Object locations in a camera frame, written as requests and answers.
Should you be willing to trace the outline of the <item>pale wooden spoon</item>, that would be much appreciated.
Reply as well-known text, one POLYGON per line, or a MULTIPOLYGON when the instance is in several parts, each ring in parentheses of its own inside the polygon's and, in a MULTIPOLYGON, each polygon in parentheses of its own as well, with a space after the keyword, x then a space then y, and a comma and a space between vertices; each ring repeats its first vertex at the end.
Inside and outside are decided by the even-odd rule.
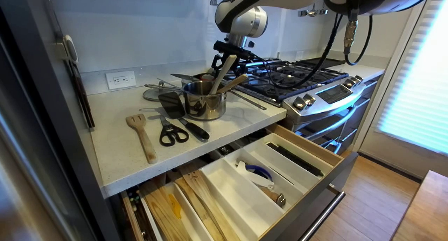
POLYGON ((212 88, 209 92, 209 95, 215 95, 217 93, 217 90, 219 88, 219 85, 221 84, 221 81, 223 80, 225 74, 232 67, 232 65, 234 64, 236 59, 237 59, 236 55, 228 56, 225 63, 223 64, 218 76, 215 78, 214 85, 212 86, 212 88))

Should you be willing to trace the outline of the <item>white and blue tool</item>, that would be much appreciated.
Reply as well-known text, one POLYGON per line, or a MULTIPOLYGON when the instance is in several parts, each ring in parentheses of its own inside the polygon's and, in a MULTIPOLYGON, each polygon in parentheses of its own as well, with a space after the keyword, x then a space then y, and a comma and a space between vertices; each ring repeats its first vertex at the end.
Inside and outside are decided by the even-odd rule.
POLYGON ((253 172, 248 171, 246 169, 246 164, 243 161, 240 161, 236 164, 236 170, 240 175, 253 182, 257 186, 266 187, 269 190, 273 190, 275 187, 275 184, 270 179, 264 178, 258 174, 254 174, 253 172))

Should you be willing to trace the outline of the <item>long black tool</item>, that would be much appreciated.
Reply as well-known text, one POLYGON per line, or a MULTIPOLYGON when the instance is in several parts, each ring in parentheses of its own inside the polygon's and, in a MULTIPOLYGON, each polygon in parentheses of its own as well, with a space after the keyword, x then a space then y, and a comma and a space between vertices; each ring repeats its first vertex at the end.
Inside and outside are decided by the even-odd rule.
POLYGON ((310 163, 304 161, 303 159, 299 158, 298 156, 296 156, 295 154, 293 154, 289 150, 283 148, 282 146, 275 145, 272 142, 268 142, 267 146, 269 146, 270 148, 274 149, 276 152, 278 152, 279 154, 283 155, 284 157, 286 157, 287 159, 289 159, 290 161, 292 161, 296 165, 300 166, 301 168, 305 169, 306 171, 310 172, 314 176, 316 176, 316 177, 323 177, 324 176, 324 174, 320 171, 320 169, 318 169, 317 167, 315 167, 315 166, 311 165, 310 163))

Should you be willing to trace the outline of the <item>wooden board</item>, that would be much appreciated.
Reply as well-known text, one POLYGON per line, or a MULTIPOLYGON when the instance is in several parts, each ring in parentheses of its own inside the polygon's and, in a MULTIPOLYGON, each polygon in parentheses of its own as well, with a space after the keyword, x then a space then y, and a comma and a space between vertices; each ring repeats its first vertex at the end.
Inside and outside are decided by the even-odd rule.
POLYGON ((152 181, 140 185, 147 206, 167 241, 191 241, 184 225, 177 219, 168 198, 152 181))

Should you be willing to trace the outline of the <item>oven door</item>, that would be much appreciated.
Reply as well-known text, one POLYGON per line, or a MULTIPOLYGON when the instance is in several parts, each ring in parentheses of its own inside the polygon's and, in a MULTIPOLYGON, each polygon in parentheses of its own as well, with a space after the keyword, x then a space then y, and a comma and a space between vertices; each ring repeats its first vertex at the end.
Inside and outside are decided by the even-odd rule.
POLYGON ((356 107, 355 112, 344 123, 340 124, 339 127, 333 128, 332 130, 328 131, 325 135, 320 136, 318 139, 315 139, 315 142, 345 139, 355 129, 359 128, 361 119, 363 118, 372 95, 373 91, 363 92, 361 97, 357 100, 357 102, 355 102, 353 106, 328 118, 312 122, 305 127, 298 129, 298 131, 296 131, 296 134, 302 137, 307 137, 316 132, 322 131, 325 128, 334 125, 335 123, 338 123, 351 112, 353 107, 356 107))

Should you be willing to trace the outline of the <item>dark hanging board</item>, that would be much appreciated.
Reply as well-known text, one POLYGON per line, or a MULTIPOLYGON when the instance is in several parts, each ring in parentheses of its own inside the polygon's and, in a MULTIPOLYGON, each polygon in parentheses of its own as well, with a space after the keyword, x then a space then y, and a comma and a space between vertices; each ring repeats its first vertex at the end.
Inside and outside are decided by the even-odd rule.
POLYGON ((72 60, 68 61, 69 67, 71 68, 71 72, 72 72, 72 84, 75 90, 75 93, 78 97, 78 100, 80 102, 80 106, 83 109, 83 114, 85 116, 85 120, 88 124, 89 128, 94 128, 95 122, 91 113, 91 107, 88 101, 88 95, 85 91, 85 87, 83 85, 83 81, 82 78, 80 76, 80 72, 77 68, 77 65, 74 64, 74 62, 72 60))

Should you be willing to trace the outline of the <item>yellow utensil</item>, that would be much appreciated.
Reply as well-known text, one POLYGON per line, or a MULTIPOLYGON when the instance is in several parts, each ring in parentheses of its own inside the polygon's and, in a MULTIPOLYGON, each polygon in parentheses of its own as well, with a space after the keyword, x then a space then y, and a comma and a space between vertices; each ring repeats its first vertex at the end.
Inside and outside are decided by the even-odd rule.
POLYGON ((173 194, 169 194, 168 198, 170 200, 171 209, 177 219, 181 219, 181 205, 173 194))

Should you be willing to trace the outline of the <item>round pot lid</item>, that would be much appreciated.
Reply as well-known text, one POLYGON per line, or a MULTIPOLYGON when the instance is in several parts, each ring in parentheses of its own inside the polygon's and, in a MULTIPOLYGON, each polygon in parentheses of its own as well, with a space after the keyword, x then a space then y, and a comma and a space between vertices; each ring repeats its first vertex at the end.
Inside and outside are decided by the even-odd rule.
POLYGON ((152 101, 152 102, 158 102, 159 96, 162 94, 165 94, 166 91, 163 88, 152 88, 150 87, 146 91, 144 91, 142 97, 145 100, 152 101))

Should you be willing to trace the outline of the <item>thin metal skewer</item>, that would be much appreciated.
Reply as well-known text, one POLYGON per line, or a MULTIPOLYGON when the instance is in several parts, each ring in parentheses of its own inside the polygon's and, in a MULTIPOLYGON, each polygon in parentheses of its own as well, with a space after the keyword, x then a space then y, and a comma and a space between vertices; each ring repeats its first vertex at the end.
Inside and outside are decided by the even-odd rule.
POLYGON ((257 108, 259 108, 261 110, 267 110, 266 107, 264 107, 264 106, 262 106, 262 105, 260 105, 260 104, 258 104, 256 102, 252 101, 251 99, 246 98, 245 96, 242 96, 242 95, 236 93, 235 91, 229 91, 229 92, 234 94, 235 96, 239 97, 240 99, 244 100, 245 102, 248 102, 251 105, 254 105, 255 107, 257 107, 257 108))

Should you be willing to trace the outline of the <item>dark tall cabinet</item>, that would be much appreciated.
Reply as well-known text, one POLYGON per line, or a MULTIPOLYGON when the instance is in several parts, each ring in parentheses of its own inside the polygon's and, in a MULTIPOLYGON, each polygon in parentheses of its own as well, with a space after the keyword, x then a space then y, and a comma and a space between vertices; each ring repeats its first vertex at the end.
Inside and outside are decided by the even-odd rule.
POLYGON ((0 0, 0 241, 123 241, 53 0, 0 0))

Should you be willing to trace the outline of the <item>wooden tool with metal end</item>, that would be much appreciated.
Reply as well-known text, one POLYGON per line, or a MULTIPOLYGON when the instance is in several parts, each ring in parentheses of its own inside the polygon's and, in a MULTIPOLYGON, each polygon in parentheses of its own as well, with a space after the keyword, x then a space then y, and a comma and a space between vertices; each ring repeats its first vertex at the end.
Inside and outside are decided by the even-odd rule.
POLYGON ((259 189, 262 190, 276 205, 278 205, 281 208, 284 208, 286 205, 286 198, 283 195, 283 193, 276 193, 272 190, 270 190, 267 187, 259 186, 259 189))

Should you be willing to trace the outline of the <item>window with blinds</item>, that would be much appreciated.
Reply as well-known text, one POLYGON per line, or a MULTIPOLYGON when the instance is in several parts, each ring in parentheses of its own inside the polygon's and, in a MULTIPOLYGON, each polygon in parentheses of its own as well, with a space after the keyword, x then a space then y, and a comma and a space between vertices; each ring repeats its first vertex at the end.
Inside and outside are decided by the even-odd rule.
POLYGON ((448 0, 427 0, 376 129, 448 156, 448 0))

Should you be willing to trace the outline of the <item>metal wall hooks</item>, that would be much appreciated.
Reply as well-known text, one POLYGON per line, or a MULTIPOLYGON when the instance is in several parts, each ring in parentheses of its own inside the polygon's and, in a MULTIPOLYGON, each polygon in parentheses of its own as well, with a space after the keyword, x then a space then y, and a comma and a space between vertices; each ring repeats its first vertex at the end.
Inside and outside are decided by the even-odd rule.
POLYGON ((313 4, 312 8, 309 10, 300 10, 298 12, 298 16, 299 17, 304 17, 304 16, 315 17, 315 16, 323 16, 323 15, 326 15, 327 13, 328 13, 328 10, 326 8, 317 9, 316 5, 313 4))

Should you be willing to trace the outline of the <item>slotted wooden spatula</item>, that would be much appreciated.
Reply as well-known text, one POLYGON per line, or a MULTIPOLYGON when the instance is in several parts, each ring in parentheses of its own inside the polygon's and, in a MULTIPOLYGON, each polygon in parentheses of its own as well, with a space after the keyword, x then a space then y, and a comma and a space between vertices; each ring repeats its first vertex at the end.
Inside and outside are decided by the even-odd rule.
POLYGON ((145 157, 149 164, 157 163, 158 158, 155 149, 145 131, 146 117, 144 114, 136 114, 125 118, 127 125, 133 128, 140 140, 145 157))

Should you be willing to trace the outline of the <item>wooden table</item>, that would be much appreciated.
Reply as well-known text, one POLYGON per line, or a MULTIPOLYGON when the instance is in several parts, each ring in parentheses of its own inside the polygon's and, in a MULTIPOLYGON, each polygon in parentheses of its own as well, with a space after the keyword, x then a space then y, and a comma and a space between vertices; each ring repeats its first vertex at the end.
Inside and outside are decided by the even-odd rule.
POLYGON ((448 177, 426 174, 390 241, 448 241, 448 177))

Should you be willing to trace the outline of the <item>metal tongs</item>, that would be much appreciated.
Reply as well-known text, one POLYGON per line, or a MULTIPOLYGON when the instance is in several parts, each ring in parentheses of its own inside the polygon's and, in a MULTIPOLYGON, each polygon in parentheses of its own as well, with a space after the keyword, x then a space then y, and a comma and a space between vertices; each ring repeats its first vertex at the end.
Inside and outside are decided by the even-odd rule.
POLYGON ((159 88, 159 89, 166 89, 168 91, 174 91, 174 92, 179 92, 182 93, 184 92, 184 90, 182 88, 180 88, 179 86, 176 86, 174 84, 171 84, 170 82, 158 79, 159 82, 162 83, 162 85, 160 84, 144 84, 144 87, 147 88, 159 88))

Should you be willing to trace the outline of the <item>brown wooden spoon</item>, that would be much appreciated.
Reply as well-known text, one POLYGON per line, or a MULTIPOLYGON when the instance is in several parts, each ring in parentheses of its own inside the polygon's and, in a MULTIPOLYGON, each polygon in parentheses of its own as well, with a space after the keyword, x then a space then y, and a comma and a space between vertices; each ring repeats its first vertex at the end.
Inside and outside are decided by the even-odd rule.
POLYGON ((247 78, 248 78, 248 75, 246 75, 246 74, 242 74, 242 75, 236 77, 234 80, 227 83, 227 85, 225 85, 223 88, 218 89, 216 94, 222 94, 222 93, 225 93, 225 92, 231 90, 231 88, 234 88, 235 86, 244 82, 247 78))

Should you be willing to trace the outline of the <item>stainless steel gas stove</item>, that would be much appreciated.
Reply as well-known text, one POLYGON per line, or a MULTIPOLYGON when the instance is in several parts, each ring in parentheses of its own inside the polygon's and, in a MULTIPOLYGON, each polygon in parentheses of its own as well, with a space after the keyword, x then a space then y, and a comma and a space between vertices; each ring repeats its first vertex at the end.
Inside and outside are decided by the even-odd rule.
MULTIPOLYGON (((271 59, 268 63, 268 67, 262 65, 261 62, 248 63, 245 68, 264 67, 268 72, 274 71, 304 79, 314 67, 311 60, 288 62, 271 59)), ((271 85, 270 81, 249 80, 248 78, 234 87, 233 91, 240 91, 271 105, 284 108, 287 114, 280 124, 296 133, 298 129, 312 122, 334 115, 354 105, 363 92, 374 92, 384 71, 381 68, 365 65, 348 66, 342 61, 332 59, 329 67, 320 69, 306 83, 297 88, 284 90, 271 85), (347 78, 350 79, 356 75, 362 77, 364 81, 349 90, 343 83, 347 78), (312 106, 307 106, 304 110, 299 111, 295 109, 293 102, 296 97, 303 98, 305 94, 314 96, 316 101, 312 106)))

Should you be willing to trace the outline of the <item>stainless steel pot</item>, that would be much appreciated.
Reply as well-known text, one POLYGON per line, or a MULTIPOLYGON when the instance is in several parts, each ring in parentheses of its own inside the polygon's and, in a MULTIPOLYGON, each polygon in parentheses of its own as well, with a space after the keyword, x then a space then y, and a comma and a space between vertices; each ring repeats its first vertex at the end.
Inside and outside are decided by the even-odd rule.
POLYGON ((194 81, 182 87, 184 110, 195 120, 210 121, 221 118, 227 107, 227 93, 210 95, 214 81, 194 81))

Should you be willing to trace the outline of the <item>drawer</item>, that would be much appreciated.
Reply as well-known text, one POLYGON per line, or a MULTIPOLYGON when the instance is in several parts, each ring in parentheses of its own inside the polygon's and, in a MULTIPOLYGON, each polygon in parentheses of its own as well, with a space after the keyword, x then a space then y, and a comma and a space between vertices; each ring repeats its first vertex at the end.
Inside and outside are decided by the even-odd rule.
POLYGON ((141 228, 151 225, 157 240, 172 240, 168 224, 180 230, 190 240, 229 241, 296 241, 309 240, 327 217, 345 197, 342 191, 352 171, 357 154, 337 155, 279 124, 266 127, 267 135, 226 156, 218 156, 204 163, 200 156, 254 132, 257 125, 238 128, 236 124, 213 121, 206 123, 210 139, 200 142, 191 136, 187 142, 170 147, 160 145, 161 124, 152 121, 146 126, 153 133, 150 140, 157 162, 147 163, 136 133, 125 130, 124 147, 111 154, 117 178, 107 191, 119 199, 130 216, 133 238, 141 228), (133 203, 128 193, 152 177, 170 177, 174 182, 161 183, 161 192, 150 193, 149 202, 144 192, 157 188, 150 183, 140 190, 145 220, 137 222, 133 203), (181 219, 168 212, 169 197, 165 203, 162 193, 173 194, 180 204, 181 219))

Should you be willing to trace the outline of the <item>heap of wooden spatulas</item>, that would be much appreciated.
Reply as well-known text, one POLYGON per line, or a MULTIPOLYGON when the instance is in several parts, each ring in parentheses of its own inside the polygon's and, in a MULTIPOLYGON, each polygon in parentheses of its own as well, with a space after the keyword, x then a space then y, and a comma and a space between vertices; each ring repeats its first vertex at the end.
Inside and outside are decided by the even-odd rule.
POLYGON ((213 241, 241 241, 216 204, 203 173, 194 165, 177 167, 175 184, 182 190, 213 241))

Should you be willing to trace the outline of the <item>black spatula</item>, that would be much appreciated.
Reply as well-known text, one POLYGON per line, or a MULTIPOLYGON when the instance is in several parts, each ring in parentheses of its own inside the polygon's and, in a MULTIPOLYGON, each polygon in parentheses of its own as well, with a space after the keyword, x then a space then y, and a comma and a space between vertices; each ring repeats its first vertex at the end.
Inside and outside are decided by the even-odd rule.
POLYGON ((202 142, 206 142, 210 138, 210 135, 204 129, 184 118, 186 111, 177 93, 168 92, 166 94, 162 94, 159 96, 159 101, 166 114, 171 119, 177 119, 180 121, 184 125, 185 129, 187 129, 188 133, 192 133, 192 135, 202 142))

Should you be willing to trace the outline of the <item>stove burner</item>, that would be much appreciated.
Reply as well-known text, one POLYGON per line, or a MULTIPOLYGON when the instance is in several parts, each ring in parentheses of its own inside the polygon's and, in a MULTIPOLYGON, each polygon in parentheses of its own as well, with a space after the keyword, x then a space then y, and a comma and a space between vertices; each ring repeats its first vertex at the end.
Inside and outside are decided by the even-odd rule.
POLYGON ((281 89, 297 88, 303 81, 302 78, 299 78, 297 76, 274 71, 270 71, 268 73, 268 76, 271 85, 281 89))
POLYGON ((249 80, 270 81, 268 70, 264 67, 251 66, 246 68, 246 75, 249 80))

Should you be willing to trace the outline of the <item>round white wall fitting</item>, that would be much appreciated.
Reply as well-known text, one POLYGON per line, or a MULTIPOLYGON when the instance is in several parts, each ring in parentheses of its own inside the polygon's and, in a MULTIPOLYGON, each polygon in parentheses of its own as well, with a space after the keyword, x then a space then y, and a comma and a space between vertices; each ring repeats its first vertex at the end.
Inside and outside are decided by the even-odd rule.
POLYGON ((77 51, 74 45, 74 41, 72 37, 68 34, 64 35, 64 46, 66 49, 66 53, 68 55, 68 58, 71 62, 73 62, 75 65, 79 63, 79 57, 77 55, 77 51))

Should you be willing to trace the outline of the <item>white drawer organiser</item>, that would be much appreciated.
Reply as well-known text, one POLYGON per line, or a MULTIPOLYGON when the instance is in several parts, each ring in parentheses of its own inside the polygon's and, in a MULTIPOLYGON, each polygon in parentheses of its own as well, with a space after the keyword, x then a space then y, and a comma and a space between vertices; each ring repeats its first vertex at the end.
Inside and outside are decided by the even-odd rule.
MULTIPOLYGON (((216 204, 239 236, 240 241, 299 241, 309 240, 339 204, 345 193, 335 179, 351 159, 309 141, 280 125, 272 125, 271 133, 205 166, 197 162, 216 204), (299 158, 320 169, 316 177, 274 149, 268 142, 282 146, 299 158), (274 203, 261 189, 236 170, 243 161, 246 169, 274 183, 272 191, 283 193, 284 208, 274 203)), ((181 205, 180 222, 191 240, 213 240, 182 190, 175 184, 181 175, 168 171, 152 181, 167 196, 173 194, 181 205)), ((150 212, 140 189, 142 204, 157 240, 166 241, 150 212)))

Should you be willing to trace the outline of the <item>black scissors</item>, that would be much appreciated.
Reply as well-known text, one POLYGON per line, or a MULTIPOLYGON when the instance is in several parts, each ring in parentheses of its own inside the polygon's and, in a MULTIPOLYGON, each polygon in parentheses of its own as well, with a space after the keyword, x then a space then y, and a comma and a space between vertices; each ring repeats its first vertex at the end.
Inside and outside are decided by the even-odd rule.
POLYGON ((176 143, 184 143, 189 140, 189 134, 182 128, 169 122, 163 115, 160 115, 162 130, 159 136, 159 143, 164 147, 171 147, 176 143))

